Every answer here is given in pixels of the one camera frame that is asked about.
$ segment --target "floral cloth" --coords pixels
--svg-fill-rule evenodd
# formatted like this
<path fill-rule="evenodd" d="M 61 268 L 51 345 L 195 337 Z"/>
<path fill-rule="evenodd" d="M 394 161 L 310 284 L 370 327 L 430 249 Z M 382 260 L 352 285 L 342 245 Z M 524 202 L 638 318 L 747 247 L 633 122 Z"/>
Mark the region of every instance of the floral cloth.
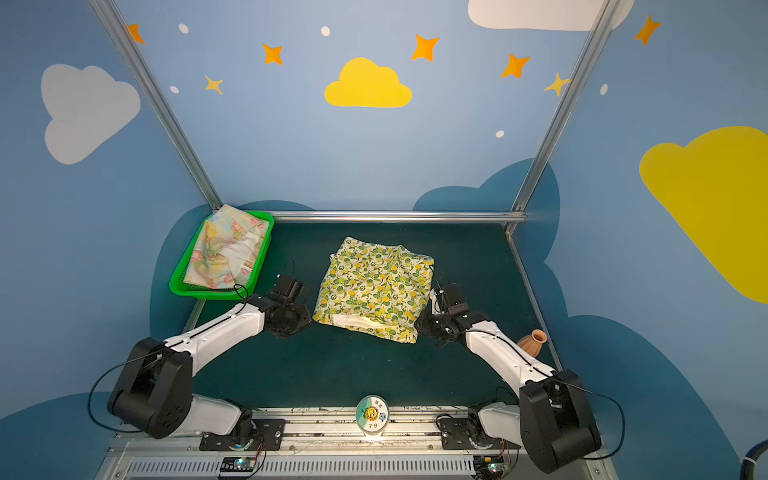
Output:
<path fill-rule="evenodd" d="M 415 343 L 413 323 L 427 304 L 435 261 L 347 237 L 332 256 L 314 319 L 401 343 Z"/>
<path fill-rule="evenodd" d="M 211 289 L 246 284 L 270 223 L 224 205 L 205 220 L 184 282 Z"/>

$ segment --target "yellow star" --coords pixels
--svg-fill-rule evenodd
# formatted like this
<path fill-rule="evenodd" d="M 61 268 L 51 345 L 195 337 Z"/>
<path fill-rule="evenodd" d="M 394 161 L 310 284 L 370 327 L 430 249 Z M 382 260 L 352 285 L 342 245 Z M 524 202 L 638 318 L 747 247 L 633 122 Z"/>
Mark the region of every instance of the yellow star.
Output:
<path fill-rule="evenodd" d="M 264 60 L 264 64 L 268 63 L 277 63 L 278 65 L 282 65 L 283 61 L 280 60 L 280 50 L 283 50 L 283 47 L 267 47 L 265 44 L 261 44 L 264 47 L 264 51 L 266 52 L 266 59 Z"/>
<path fill-rule="evenodd" d="M 205 79 L 208 80 L 208 86 L 205 87 L 206 90 L 215 90 L 215 91 L 219 92 L 219 95 L 222 95 L 221 90 L 219 90 L 219 84 L 223 80 L 213 81 L 210 78 L 208 78 L 208 75 L 205 76 Z"/>
<path fill-rule="evenodd" d="M 554 90 L 558 93 L 558 97 L 559 97 L 561 93 L 561 89 L 563 88 L 563 85 L 567 84 L 569 81 L 571 81 L 571 79 L 566 78 L 565 80 L 563 80 L 562 78 L 560 78 L 560 72 L 554 74 L 554 76 L 555 76 L 554 84 L 546 87 L 544 91 Z"/>
<path fill-rule="evenodd" d="M 650 15 L 648 15 L 648 20 L 645 21 L 645 25 L 643 26 L 643 29 L 640 30 L 639 33 L 634 37 L 635 40 L 642 40 L 643 45 L 648 45 L 648 40 L 650 40 L 650 36 L 654 34 L 657 28 L 661 26 L 661 23 L 654 22 Z"/>
<path fill-rule="evenodd" d="M 520 78 L 520 75 L 523 74 L 525 63 L 530 59 L 531 57 L 517 58 L 514 55 L 509 55 L 509 65 L 507 65 L 507 69 L 502 73 L 502 78 L 507 75 L 514 75 L 515 77 Z"/>
<path fill-rule="evenodd" d="M 417 58 L 426 58 L 429 61 L 432 61 L 432 49 L 435 48 L 435 45 L 437 45 L 439 38 L 433 38 L 432 40 L 425 40 L 424 38 L 416 36 L 416 51 L 413 52 L 413 56 L 411 57 L 411 60 L 416 60 Z"/>
<path fill-rule="evenodd" d="M 131 33 L 131 37 L 134 38 L 135 41 L 139 43 L 144 43 L 144 39 L 139 35 L 139 24 L 136 25 L 129 25 L 128 31 Z"/>

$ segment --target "green basket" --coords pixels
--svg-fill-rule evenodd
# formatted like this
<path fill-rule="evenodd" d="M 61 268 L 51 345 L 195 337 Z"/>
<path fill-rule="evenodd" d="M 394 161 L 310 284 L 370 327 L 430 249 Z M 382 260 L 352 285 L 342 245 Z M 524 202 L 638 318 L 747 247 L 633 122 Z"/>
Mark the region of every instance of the green basket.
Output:
<path fill-rule="evenodd" d="M 245 284 L 245 287 L 248 289 L 248 293 L 253 293 L 253 289 L 256 287 L 256 281 L 259 279 L 261 266 L 264 264 L 266 250 L 270 247 L 270 241 L 272 240 L 272 227 L 275 225 L 275 218 L 265 212 L 246 211 L 246 213 L 251 214 L 256 218 L 260 218 L 261 220 L 267 220 L 270 222 L 270 225 L 266 229 L 264 242 L 261 244 L 261 250 L 259 250 L 259 256 L 256 258 L 256 263 L 253 265 L 253 272 L 250 274 L 248 283 Z M 184 252 L 184 256 L 181 257 L 181 261 L 178 265 L 176 265 L 174 274 L 170 276 L 170 282 L 168 282 L 170 291 L 181 296 L 193 296 L 199 300 L 239 300 L 240 296 L 237 295 L 237 292 L 235 292 L 234 288 L 214 290 L 205 286 L 190 285 L 189 283 L 184 283 L 184 276 L 187 275 L 187 266 L 189 265 L 190 258 L 192 257 L 192 250 L 194 250 L 194 244 L 197 242 L 197 236 L 200 235 L 200 231 L 203 229 L 205 220 L 200 224 L 200 228 L 197 229 L 197 233 L 194 234 L 194 237 L 190 242 L 190 246 L 187 247 L 187 251 Z M 240 294 L 245 294 L 245 292 L 240 289 Z"/>

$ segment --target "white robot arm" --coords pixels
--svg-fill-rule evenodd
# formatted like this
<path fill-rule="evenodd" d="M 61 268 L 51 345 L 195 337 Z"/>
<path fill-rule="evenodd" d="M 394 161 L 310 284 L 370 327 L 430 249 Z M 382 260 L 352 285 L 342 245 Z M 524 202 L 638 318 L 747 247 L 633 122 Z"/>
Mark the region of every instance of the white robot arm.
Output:
<path fill-rule="evenodd" d="M 192 377 L 265 329 L 284 338 L 310 326 L 309 311 L 297 303 L 303 288 L 300 281 L 279 276 L 266 295 L 252 295 L 196 329 L 163 342 L 141 340 L 131 350 L 107 410 L 156 439 L 209 432 L 245 444 L 253 431 L 250 410 L 194 395 Z"/>
<path fill-rule="evenodd" d="M 430 293 L 432 308 L 416 320 L 420 335 L 460 342 L 483 358 L 517 395 L 519 405 L 486 402 L 470 409 L 464 432 L 472 443 L 494 439 L 524 445 L 545 473 L 601 447 L 600 434 L 581 380 L 570 370 L 556 371 L 512 342 L 478 311 L 470 311 L 455 284 Z"/>

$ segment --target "round label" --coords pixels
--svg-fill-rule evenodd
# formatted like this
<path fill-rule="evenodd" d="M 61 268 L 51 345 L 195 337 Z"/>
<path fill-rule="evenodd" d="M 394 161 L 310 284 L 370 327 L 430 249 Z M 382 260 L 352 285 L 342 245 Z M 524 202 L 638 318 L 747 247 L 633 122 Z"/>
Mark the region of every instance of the round label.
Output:
<path fill-rule="evenodd" d="M 378 435 L 389 422 L 389 407 L 375 395 L 360 400 L 356 412 L 357 425 L 367 435 Z"/>

